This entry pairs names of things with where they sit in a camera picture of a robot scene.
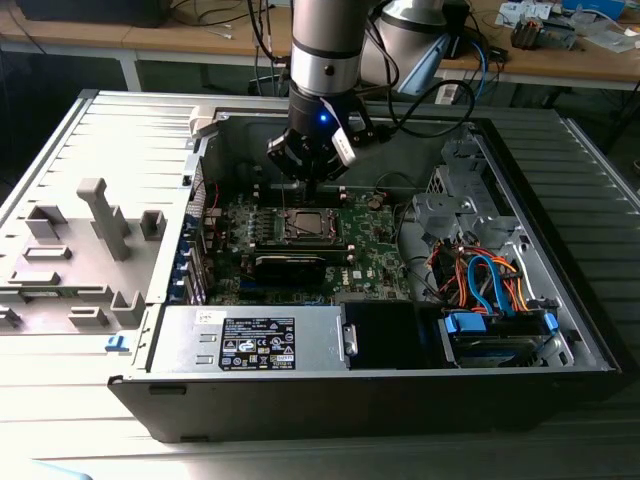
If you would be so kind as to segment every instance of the gray plastic bracket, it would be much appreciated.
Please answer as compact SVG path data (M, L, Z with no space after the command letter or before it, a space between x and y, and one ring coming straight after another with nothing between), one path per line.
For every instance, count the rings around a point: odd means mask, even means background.
M0 306L0 328L18 328L21 323L22 320L16 312Z
M113 292L109 285L103 285L102 288L92 288L91 290L78 290L78 298L83 302L111 302L113 300Z
M76 327L109 326L109 319L100 307L71 307L68 318Z
M167 219L161 210L146 210L140 219L140 228L146 241L162 240Z
M19 285L58 285L60 275L56 272L13 272L7 283Z
M20 293L20 290L5 290L0 292L0 302L2 303L29 303L31 299Z
M104 178L84 178L76 193L89 205L111 256L115 261L122 262L129 257L129 247L124 242L122 226L119 220L114 218L113 211L104 196L106 189L107 183Z
M71 250L66 245L51 245L49 247L27 247L22 252L22 256L28 262L31 261L56 261L69 260L71 258Z
M129 224L127 223L127 221L124 218L124 215L122 214L122 210L120 210L120 207L118 205L110 206L110 207L111 207L111 212L113 213L113 220L116 223L118 229L120 230L120 233L122 234L122 238L126 238L131 233L131 230L129 229ZM100 240L104 240L104 237L102 236L102 231L100 230L100 226L98 225L98 222L96 222L95 220L92 220L91 226L93 227L93 231L96 233L96 237L98 237Z
M111 311L123 327L138 328L145 308L144 298L140 292L135 293L131 305L127 304L120 292L116 292L113 302L111 302Z
M54 225L67 223L66 218L55 205L36 205L27 216L25 223L38 240L58 240Z

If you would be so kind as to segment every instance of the black cable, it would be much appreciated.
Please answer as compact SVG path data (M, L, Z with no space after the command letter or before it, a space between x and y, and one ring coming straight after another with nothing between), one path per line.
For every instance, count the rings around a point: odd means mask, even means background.
M495 95L496 90L498 89L498 85L500 83L500 74L502 73L502 71L504 70L504 64L500 63L496 60L495 62L496 64L496 69L497 72L496 74L493 76L493 78L491 80L489 80L486 84L485 84L485 89L482 92L482 94L480 95L480 97L484 97L485 95L488 95L489 92L493 92L493 95Z
M411 187L412 187L414 190L420 190L420 189L416 186L416 184L413 182L413 180L411 180L411 178L409 178L409 176L408 176L408 175L406 175L406 174L404 174L404 173L402 173L402 172L398 172L398 171L396 171L396 170L392 170L391 172L383 173L382 175L380 175L380 176L378 177L378 180L376 180L376 184L375 184L375 186L373 187L374 191L376 191L376 192L377 192L377 191L380 189L380 183L382 183L382 181L383 181L385 178L390 177L390 176L393 176L393 175L395 175L396 177L400 177L400 178L402 178L405 182L407 182L409 185L411 185Z
M230 10L235 10L236 8L238 8L240 5L242 5L242 0L236 0L236 4L232 7L224 7L224 8L212 8L210 10L207 10L205 12L202 12L200 15L198 15L196 18L198 19L198 23L202 23L202 19L204 17L206 17L207 15L211 15L212 13L218 13L218 12L228 12Z
M631 105L633 98L635 97L636 92L638 91L638 88L640 87L640 80L638 80L638 82L636 83L636 86L634 87L634 89L631 92L631 95L629 96L629 98L627 99L627 101L624 103L624 105L622 105L622 108L620 109L620 114L619 114L619 118L622 118L624 111L627 109L627 107L629 105Z
M395 87L398 84L398 82L400 81L400 69L398 68L398 64L393 59L393 57L391 57L391 55L389 55L389 52L387 52L387 49L384 46L384 40L382 39L382 35L380 33L380 30L378 29L378 26L371 21L371 19L367 20L366 33L367 33L367 36L369 37L369 39L371 40L371 42L373 43L373 45L378 49L378 51L384 57L385 69L388 71L389 70L389 66L393 67L393 71L394 71L393 80L391 80L391 75L390 74L387 75L387 77L388 77L387 78L387 86L389 87L389 89L393 89L393 87Z
M473 14L469 13L469 18L471 18L471 20L473 21L475 29L473 29L471 27L467 27L466 25L465 25L464 28L466 30L468 30L468 31L471 31L471 32L475 33L478 36L478 41L479 41L479 44L480 44L480 48L482 49L482 51L485 53L485 55L488 58L487 52L488 52L489 47L490 47L489 40L487 40L487 37L485 37L485 35L480 31L480 27L478 26L478 22L476 21L476 18L473 16ZM473 42L473 39L470 39L470 38L465 38L465 39L469 42L469 44L471 44ZM471 78L469 80L467 80L467 83L469 84L469 86L471 86L473 81L476 79L476 75L478 75L478 73L480 72L480 70L483 67L482 57L478 56L476 58L478 60L478 68L475 69L475 71L473 72L473 75L471 76ZM452 100L451 104L452 105L457 105L458 102L465 96L465 94L466 94L466 92L460 92L458 94L458 96L456 96Z
M256 77L256 88L258 89L258 95L264 96L262 93L262 85L260 85L260 75L258 74L258 54L260 53L260 47L256 47L256 57L253 62L253 73Z
M422 278L420 275L418 275L416 272L414 272L413 270L411 270L407 265L405 265L405 268L407 270L407 273L413 275L416 279L420 280L420 283L422 283L422 285L429 291L429 293L431 295L433 295L434 297L436 297L438 300L440 300L438 298L438 292L431 286L429 285L429 283Z
M16 17L14 17L14 16L13 16L13 12L11 11L11 4L10 4L10 3L7 3L7 12L9 12L9 15L10 15L10 16L11 16L11 18L13 19L13 22L16 24L16 26L17 26L20 30L22 30L22 33L24 33L24 34L27 36L27 38L29 39L29 41L30 41L31 43L33 43L33 44L38 48L38 50L40 50L40 52L42 52L44 55L46 55L46 54L47 54L47 52L45 52L45 51L44 51L44 49L40 46L40 44L39 44L38 42L36 42L36 41L33 39L33 37L32 37L31 35L29 35L29 32L27 32L27 31L25 30L25 28L24 28L22 25L20 25L20 24L18 23L18 20L16 20Z
M285 218L285 223L290 226L291 228L295 228L296 230L300 230L301 232L304 233L308 233L310 235L315 235L316 237L322 237L322 233L318 233L318 232L312 232L311 230L307 230L305 228L302 227L298 227L297 225L294 225L293 223L290 223L286 218Z
M267 39L269 41L269 48L273 48L273 43L271 41L271 16L269 15L269 0L266 0L266 2L267 8L265 8L265 19L267 21ZM271 88L273 90L272 95L274 97L277 97L278 91L276 90L276 71L273 66L273 61L271 62Z
M371 27L370 30L373 31L375 33L375 36L378 37L377 38L377 42L374 41L374 44L378 47L378 49L381 52L385 52L388 55L387 49L384 45L384 40L382 38L382 35L380 35L380 31L377 29L377 27L375 26L375 24L371 21L371 17L369 18L369 26ZM386 71L386 75L387 75L387 83L389 85L391 85L393 82L391 81L391 72L389 69L389 65L390 62L387 59L387 56L385 55L384 57L384 62L385 62L385 71ZM461 86L463 89L465 89L465 91L467 92L467 94L470 95L470 99L469 99L469 108L467 109L467 112L465 113L465 115L452 127L446 128L440 132L434 133L434 134L425 134L425 133L420 133L420 132L415 132L413 130L409 130L408 128L404 127L404 124L407 122L407 120L411 117L411 115L413 114L413 112L416 110L416 108L418 108L420 106L420 104L422 102L424 102L424 100L431 95L434 91L436 91L438 88L444 86L444 85L458 85ZM458 128L460 125L462 125L464 122L466 122L469 117L471 116L471 113L473 112L473 109L475 107L475 98L474 98L474 93L473 90L471 90L471 87L469 85L467 85L465 82L461 81L461 80L442 80L438 83L436 83L433 87L427 89L426 92L424 92L419 98L418 100L416 100L416 102L409 108L409 110L407 111L407 113L402 117L402 119L398 120L395 111L393 109L393 99L391 97L391 90L392 88L389 88L388 92L387 92L387 106L389 109L389 116L391 117L391 120L393 121L393 123L395 124L395 130L401 130L404 133L406 133L407 135L410 135L412 137L416 137L416 138L435 138L435 137L440 137L442 135L446 135L449 132L452 132L453 130L455 130L456 128Z
M416 109L420 106L420 104L424 102L429 95L438 91L440 87L444 87L445 85L457 85L459 87L462 87L463 89L466 90L467 94L469 95L469 107L467 108L467 111L462 116L462 118L460 118L453 126L445 128L444 130L441 130L436 133L420 133L420 132L415 132L413 130L409 130L405 128L404 124L407 123L409 118L411 118L411 115L413 115L413 112L416 111ZM405 113L404 116L400 119L400 121L396 125L396 130L401 130L404 133L416 138L440 137L442 135L446 135L447 133L453 132L456 128L458 128L464 122L469 120L469 117L473 113L473 109L475 106L476 106L476 100L474 98L473 90L471 90L471 87L467 83L463 82L462 80L441 80L440 82L433 85L431 88L427 89L427 91L424 92L422 95L420 95L420 97L413 103L413 105L411 105L409 110L407 110L407 113Z
M176 22L180 23L181 25L186 25L188 27L215 27L216 25L222 25L222 24L233 22L235 20L240 20L241 18L245 18L245 17L249 16L248 13L242 13L240 15L236 15L235 17L226 18L224 20L219 20L219 21L210 22L210 23L202 23L202 19L204 17L206 17L207 15L211 14L211 13L222 12L222 11L230 11L230 10L233 10L235 8L238 8L240 6L240 3L242 3L242 0L238 0L239 3L237 5L234 5L233 7L214 8L214 9L207 10L206 12L201 13L199 18L196 19L196 21L198 23L185 22L184 20L181 20L180 18L176 17L174 12L176 11L176 9L179 6L184 5L185 3L189 2L189 1L191 1L191 0L182 0L181 2L175 4L173 7L171 7L171 10L169 10L169 15L171 16L171 18L173 20L175 20Z
M395 64L395 61L393 61L393 58L388 55L389 52L387 52L387 48L385 47L384 44L384 39L382 38L382 35L380 34L380 30L378 30L378 27L375 24L375 20L376 20L376 9L373 10L373 12L371 13L371 15L369 16L369 25L370 25L370 29L371 31L376 35L377 37L377 42L374 42L376 44L376 47L378 47L378 49L381 52L387 53L387 55L384 55L384 69L385 69L385 75L386 75L386 80L387 80L387 84L388 85L392 85L393 81L391 80L391 69L390 69L390 61L391 60L393 62L393 64ZM393 87L390 87L387 90L387 109L389 110L389 116L391 117L391 120L393 121L394 125L398 125L398 117L396 116L396 112L393 110Z
M260 45L260 48L262 49L262 51L264 52L264 54L267 56L269 60L271 60L274 63L278 63L282 59L279 57L275 57L273 53L270 52L269 49L267 49L267 46L264 44L264 41L262 40L262 36L260 35L260 32L258 32L258 25L256 22L256 12L253 11L253 3L251 2L251 0L247 0L247 8L249 9L249 18L251 19L251 28L253 28L253 34L256 37L256 41L258 42L258 45Z
M413 205L413 203L411 202L411 200L409 200L407 202L407 206L404 207L404 210L402 210L402 214L400 215L400 223L398 224L398 229L396 230L396 238L395 238L396 249L398 250L398 253L400 253L400 233L402 233L402 225L404 225L404 217L407 216L407 213L409 212L411 205Z
M407 260L404 261L405 265L408 264L409 262L413 262L415 260L424 260L427 261L429 260L429 257L427 257L426 255L416 255L415 257L411 257Z

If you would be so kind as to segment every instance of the blue cable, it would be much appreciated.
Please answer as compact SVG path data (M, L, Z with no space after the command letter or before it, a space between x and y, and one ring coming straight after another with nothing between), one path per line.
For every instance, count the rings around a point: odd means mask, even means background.
M482 51L482 47L476 42L471 42L471 45L476 47L476 50L478 50L478 53L480 54L480 60L482 60L482 78L480 79L480 86L478 87L478 91L476 92L476 100L478 100L480 98L480 95L482 95L482 89L484 88L484 81L487 78L487 70L489 66L487 64L487 57Z
M478 292L478 288L476 287L476 276L475 276L475 265L476 263L483 261L489 266L489 271L491 272L491 276L493 277L493 291L496 293L496 300L498 300L498 307L502 310L507 317L513 317L515 312L509 305L509 299L505 296L504 291L502 290L502 284L500 283L500 271L498 270L498 266L493 263L486 255L478 255L473 257L469 262L469 267L467 268L467 281L469 283L469 290L471 294L482 304L484 308L487 309L488 314L493 313L493 308L491 308L491 304L487 302L487 300L480 295Z

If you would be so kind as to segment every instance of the white cable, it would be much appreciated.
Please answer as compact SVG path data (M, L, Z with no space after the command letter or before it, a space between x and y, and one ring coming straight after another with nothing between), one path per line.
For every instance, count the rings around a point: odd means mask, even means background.
M569 10L569 9L565 9L566 12L573 12L575 13L577 10ZM625 27L623 27L622 25L620 25L618 22L616 22L613 18L611 18L609 15L604 14L602 12L600 12L599 10L594 10L592 8L586 8L586 9L582 9L582 12L585 13L593 13L595 15L599 15L602 18L606 18L607 20L609 20L613 25L615 25L617 28L619 28L620 30L622 30L623 32L626 30Z

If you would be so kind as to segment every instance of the power supply label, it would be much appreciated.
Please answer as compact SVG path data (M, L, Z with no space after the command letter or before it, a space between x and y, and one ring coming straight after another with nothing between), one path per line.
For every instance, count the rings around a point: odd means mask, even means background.
M220 342L222 370L294 370L293 318L225 318Z

